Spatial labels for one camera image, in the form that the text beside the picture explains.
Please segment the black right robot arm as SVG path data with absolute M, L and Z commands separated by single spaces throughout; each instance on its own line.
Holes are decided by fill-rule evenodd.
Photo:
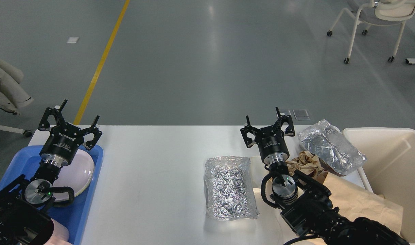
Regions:
M 380 222 L 358 217 L 354 221 L 339 214 L 329 197 L 330 190 L 300 170 L 288 171 L 289 157 L 285 136 L 294 136 L 290 115 L 282 116 L 276 108 L 277 121 L 263 128 L 246 124 L 241 134 L 247 148 L 257 144 L 268 174 L 261 183 L 261 197 L 295 232 L 293 243 L 321 238 L 327 245 L 407 245 L 408 241 Z

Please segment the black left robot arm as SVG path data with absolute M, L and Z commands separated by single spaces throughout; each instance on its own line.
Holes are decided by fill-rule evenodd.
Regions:
M 65 166 L 69 166 L 78 149 L 91 150 L 102 131 L 96 116 L 91 126 L 80 128 L 65 121 L 59 107 L 48 107 L 38 130 L 48 131 L 39 156 L 35 174 L 26 179 L 19 175 L 0 190 L 0 245 L 68 245 L 68 229 L 48 215 L 50 208 L 62 208 L 75 200 L 70 186 L 56 186 L 55 181 Z

